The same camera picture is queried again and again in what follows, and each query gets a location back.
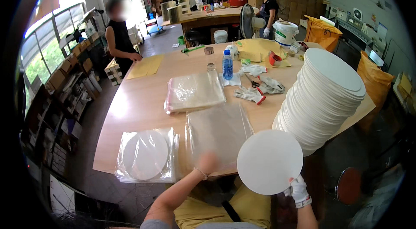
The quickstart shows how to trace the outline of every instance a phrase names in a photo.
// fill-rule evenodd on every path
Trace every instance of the hand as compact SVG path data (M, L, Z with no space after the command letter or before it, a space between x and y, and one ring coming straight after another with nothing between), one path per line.
M220 160L215 152L208 151L201 154L196 167L203 173L211 174L216 172L220 166Z
M134 61L141 61L142 60L142 56L138 53L130 53L130 57L128 57L129 59L131 59L133 62Z
M291 196L296 204L309 198L308 191L306 191L306 183L301 175L299 175L296 179L291 177L289 182L290 187L283 191L286 197Z
M268 37L269 36L269 34L270 34L270 29L269 28L264 28L264 31L263 31L263 36L264 37Z

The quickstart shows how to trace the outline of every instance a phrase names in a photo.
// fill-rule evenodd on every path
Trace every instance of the woman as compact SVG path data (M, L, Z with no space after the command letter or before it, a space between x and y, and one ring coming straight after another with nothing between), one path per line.
M270 196L259 195L241 185L229 201L230 209L241 222L233 222L224 207L215 207L188 197L191 190L210 173L217 171L219 162L215 154L201 156L197 167L178 183L163 192L150 207L141 229L170 229L175 218L180 229L261 229L270 228ZM286 196L292 196L298 208L298 229L318 228L312 211L312 199L306 191L302 176L290 180Z
M260 38L274 40L274 32L272 25L275 22L276 15L279 11L279 6L276 0L264 0L260 7L258 17L266 21L266 26L260 29Z
M110 54L116 58L117 64L123 76L132 66L133 61L140 61L141 55L134 49L126 26L126 18L123 3L126 0L109 0L106 4L106 12L110 17L110 22L105 30L105 38L107 39Z

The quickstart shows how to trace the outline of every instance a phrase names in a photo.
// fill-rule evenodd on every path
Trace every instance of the white work glove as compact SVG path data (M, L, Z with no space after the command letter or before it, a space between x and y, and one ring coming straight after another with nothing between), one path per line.
M261 73L267 73L267 68L265 66L254 65L254 64L243 64L241 69L243 72L249 72L253 77L258 77Z
M296 179L290 182L290 187L283 191L284 196L291 196L296 204L296 208L302 208L312 203L312 198L306 190L306 183L302 176L299 175Z
M279 90L280 93L283 93L284 92L284 86L280 82L278 82L277 80L272 79L269 76L259 76L259 79L262 82L266 83L268 86L271 86L274 89Z
M248 101L254 101L257 105L260 105L266 97L260 95L260 92L256 89L250 90L245 88L244 86L240 86L240 89L234 90L234 96L238 98L242 98Z
M264 31L263 31L263 36L265 37L265 38L267 38L268 36L269 36L269 34L270 34L270 29L269 28L264 28Z
M260 94L282 94L284 91L274 89L273 87L267 85L265 82L263 82L259 87L257 87L257 90L260 92Z

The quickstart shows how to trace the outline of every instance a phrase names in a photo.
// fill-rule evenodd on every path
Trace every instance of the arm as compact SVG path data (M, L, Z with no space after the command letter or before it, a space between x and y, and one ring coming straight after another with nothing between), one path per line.
M297 205L297 229L318 229L318 222L312 210L312 199L306 190L306 183L302 176L289 179L290 187L284 191L285 196L293 197Z
M269 13L270 13L270 18L269 18L269 21L268 21L266 27L269 28L269 29L271 29L273 23L275 22L276 9L270 9L269 10Z
M190 174L186 175L182 180L156 198L144 221L158 219L172 226L174 210L185 201L191 190L204 179L202 171L205 173L215 172L218 164L218 159L215 154L203 154L198 162L198 168L201 171L194 169Z
M304 206L297 210L297 229L318 229L318 222L311 205Z
M108 43L108 48L110 49L110 54L113 57L127 58L133 61L141 60L141 55L138 53L128 53L128 52L123 52L121 50L116 49L116 40L114 38L114 30L111 26L107 27L107 29L105 30L105 38Z

